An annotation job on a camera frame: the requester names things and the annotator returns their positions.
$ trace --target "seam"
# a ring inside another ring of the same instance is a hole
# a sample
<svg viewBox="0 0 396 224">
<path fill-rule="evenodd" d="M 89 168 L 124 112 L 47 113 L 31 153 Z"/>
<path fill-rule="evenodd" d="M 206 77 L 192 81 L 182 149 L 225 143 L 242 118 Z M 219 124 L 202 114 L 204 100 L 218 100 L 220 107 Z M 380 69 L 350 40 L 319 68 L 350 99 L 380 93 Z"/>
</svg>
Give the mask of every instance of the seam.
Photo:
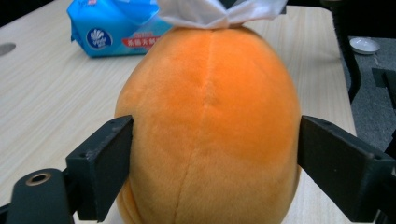
<svg viewBox="0 0 396 224">
<path fill-rule="evenodd" d="M 187 169 L 186 172 L 184 174 L 180 189 L 179 189 L 179 194 L 177 195 L 177 206 L 175 209 L 175 213 L 174 213 L 174 221 L 173 223 L 176 224 L 177 223 L 177 211 L 178 208 L 180 206 L 180 201 L 181 201 L 181 197 L 182 197 L 182 193 L 183 193 L 183 189 L 185 188 L 185 183 L 186 183 L 186 179 L 189 176 L 189 173 L 191 172 L 191 164 L 193 163 L 192 159 L 195 157 L 195 155 L 198 152 L 198 143 L 199 143 L 199 136 L 201 136 L 202 134 L 202 126 L 205 120 L 205 112 L 208 108 L 208 103 L 207 103 L 207 90 L 209 89 L 209 79 L 211 78 L 212 72 L 211 72 L 211 68 L 210 68 L 210 62 L 211 62 L 211 55 L 212 55 L 212 46 L 213 46 L 213 37 L 214 37 L 214 31 L 211 31 L 211 35 L 210 35 L 210 39 L 209 39 L 209 45 L 208 45 L 208 57 L 206 59 L 206 77 L 205 77 L 205 83 L 202 87 L 202 91 L 204 92 L 204 98 L 203 98 L 203 112 L 202 112 L 202 116 L 200 118 L 200 124 L 198 126 L 198 134 L 196 136 L 196 142 L 195 142 L 195 146 L 194 149 L 192 151 L 192 153 L 189 156 L 189 162 L 187 165 Z"/>
</svg>

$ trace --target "wooden table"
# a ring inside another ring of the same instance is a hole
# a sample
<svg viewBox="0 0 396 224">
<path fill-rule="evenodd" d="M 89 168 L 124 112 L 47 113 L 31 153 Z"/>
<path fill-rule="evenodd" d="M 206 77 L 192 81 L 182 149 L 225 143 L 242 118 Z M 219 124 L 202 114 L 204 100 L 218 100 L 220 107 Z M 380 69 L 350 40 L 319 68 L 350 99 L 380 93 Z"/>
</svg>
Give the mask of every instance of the wooden table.
<svg viewBox="0 0 396 224">
<path fill-rule="evenodd" d="M 35 170 L 65 168 L 64 158 L 113 118 L 116 100 L 142 56 L 91 59 L 70 42 L 66 9 L 56 0 L 0 29 L 0 45 L 16 48 L 0 56 L 0 205 L 14 183 Z M 247 23 L 285 62 L 305 115 L 331 121 L 355 134 L 347 85 L 331 14 L 288 7 L 274 21 Z M 113 206 L 106 223 L 121 223 Z M 284 223 L 349 223 L 302 173 Z"/>
</svg>

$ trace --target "wet wipes package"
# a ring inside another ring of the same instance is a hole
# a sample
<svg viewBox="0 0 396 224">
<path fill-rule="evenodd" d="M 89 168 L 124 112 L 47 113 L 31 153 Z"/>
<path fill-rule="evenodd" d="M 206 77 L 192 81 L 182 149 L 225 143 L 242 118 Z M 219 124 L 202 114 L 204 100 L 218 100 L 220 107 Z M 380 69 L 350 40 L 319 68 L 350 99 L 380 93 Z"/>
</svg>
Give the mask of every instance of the wet wipes package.
<svg viewBox="0 0 396 224">
<path fill-rule="evenodd" d="M 72 41 L 91 57 L 145 54 L 171 28 L 155 0 L 74 0 Z"/>
</svg>

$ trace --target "white tissue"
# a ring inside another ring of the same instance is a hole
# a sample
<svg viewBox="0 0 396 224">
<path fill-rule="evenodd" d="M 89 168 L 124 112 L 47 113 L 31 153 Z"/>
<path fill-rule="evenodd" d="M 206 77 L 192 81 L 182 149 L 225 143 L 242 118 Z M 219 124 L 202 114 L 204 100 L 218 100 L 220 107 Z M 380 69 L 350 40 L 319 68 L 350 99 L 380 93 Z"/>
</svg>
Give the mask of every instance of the white tissue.
<svg viewBox="0 0 396 224">
<path fill-rule="evenodd" d="M 288 0 L 237 0 L 226 9 L 219 0 L 157 0 L 159 16 L 175 26 L 218 29 L 246 21 L 272 20 Z"/>
</svg>

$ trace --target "plush fabric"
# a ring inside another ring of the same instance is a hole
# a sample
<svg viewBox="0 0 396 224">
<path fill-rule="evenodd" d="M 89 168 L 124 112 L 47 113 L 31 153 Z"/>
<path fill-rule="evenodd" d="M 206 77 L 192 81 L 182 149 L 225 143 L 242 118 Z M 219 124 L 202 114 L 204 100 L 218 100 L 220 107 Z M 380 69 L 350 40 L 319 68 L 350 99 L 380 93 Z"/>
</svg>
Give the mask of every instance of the plush fabric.
<svg viewBox="0 0 396 224">
<path fill-rule="evenodd" d="M 174 28 L 123 87 L 134 117 L 118 197 L 126 223 L 280 223 L 298 184 L 300 108 L 271 47 L 247 28 Z"/>
</svg>

